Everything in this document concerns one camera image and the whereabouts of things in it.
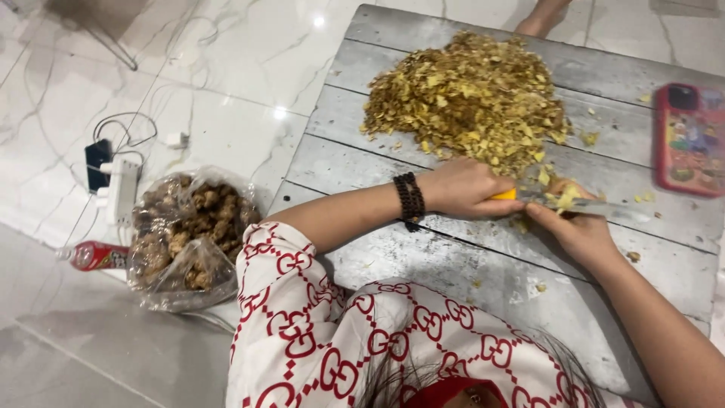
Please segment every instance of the clear plastic bag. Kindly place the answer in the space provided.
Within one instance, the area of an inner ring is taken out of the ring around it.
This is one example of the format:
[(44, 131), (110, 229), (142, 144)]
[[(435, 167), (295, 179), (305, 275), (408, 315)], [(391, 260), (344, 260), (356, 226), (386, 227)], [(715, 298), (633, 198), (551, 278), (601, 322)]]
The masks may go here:
[(244, 230), (259, 222), (254, 186), (206, 166), (156, 181), (133, 209), (126, 281), (155, 311), (191, 311), (236, 294)]

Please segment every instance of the knife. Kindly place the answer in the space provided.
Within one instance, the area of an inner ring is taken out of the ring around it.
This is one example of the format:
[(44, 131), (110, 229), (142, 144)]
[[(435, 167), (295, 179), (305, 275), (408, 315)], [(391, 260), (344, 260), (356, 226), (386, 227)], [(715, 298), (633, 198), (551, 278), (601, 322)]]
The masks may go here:
[[(560, 196), (552, 198), (542, 192), (523, 191), (510, 189), (507, 192), (494, 195), (491, 200), (519, 200), (525, 203), (538, 203), (553, 210), (558, 209), (556, 201)], [(571, 213), (585, 213), (596, 216), (605, 216), (608, 219), (626, 219), (635, 222), (647, 222), (651, 219), (647, 214), (635, 210), (628, 205), (607, 203), (606, 201), (589, 200), (586, 198), (572, 199), (572, 206), (567, 211)]]

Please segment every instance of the hand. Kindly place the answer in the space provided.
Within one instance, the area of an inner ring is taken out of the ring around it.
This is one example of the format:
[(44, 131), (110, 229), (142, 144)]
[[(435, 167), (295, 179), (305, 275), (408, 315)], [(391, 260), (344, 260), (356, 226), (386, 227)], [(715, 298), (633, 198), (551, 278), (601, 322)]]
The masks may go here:
[(523, 210), (516, 200), (487, 200), (515, 187), (510, 177), (496, 176), (472, 158), (454, 159), (435, 171), (416, 176), (426, 209), (454, 216), (504, 216)]
[[(597, 197), (569, 179), (558, 180), (548, 192), (560, 195), (564, 187), (569, 184), (579, 189), (582, 198), (597, 200)], [(609, 234), (605, 217), (577, 214), (571, 219), (563, 219), (549, 208), (533, 203), (526, 205), (526, 212), (554, 234), (566, 253), (592, 272), (595, 272), (598, 266), (622, 258)]]

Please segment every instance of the red patterned shirt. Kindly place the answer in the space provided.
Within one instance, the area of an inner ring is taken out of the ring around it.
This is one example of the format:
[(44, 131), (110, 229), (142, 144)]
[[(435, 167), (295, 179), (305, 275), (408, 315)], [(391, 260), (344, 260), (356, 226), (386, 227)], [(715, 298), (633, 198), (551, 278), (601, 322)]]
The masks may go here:
[[(399, 278), (371, 282), (346, 302), (296, 229), (252, 225), (244, 242), (227, 408), (352, 407), (385, 353), (389, 364), (436, 367), (440, 383), (492, 383), (502, 407), (588, 406), (588, 391), (543, 346), (475, 306)], [(417, 392), (405, 386), (401, 398)]]

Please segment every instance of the smartphone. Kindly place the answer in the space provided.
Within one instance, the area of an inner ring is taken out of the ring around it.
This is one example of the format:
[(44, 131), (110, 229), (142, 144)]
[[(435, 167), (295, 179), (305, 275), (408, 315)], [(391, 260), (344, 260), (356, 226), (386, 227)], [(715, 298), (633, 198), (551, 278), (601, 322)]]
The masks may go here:
[(88, 191), (96, 194), (99, 188), (110, 185), (111, 176), (101, 173), (98, 169), (101, 168), (101, 164), (111, 162), (111, 155), (111, 141), (108, 139), (102, 139), (90, 146), (86, 146)]
[(725, 194), (725, 96), (669, 83), (655, 96), (655, 171), (660, 186), (693, 195)]

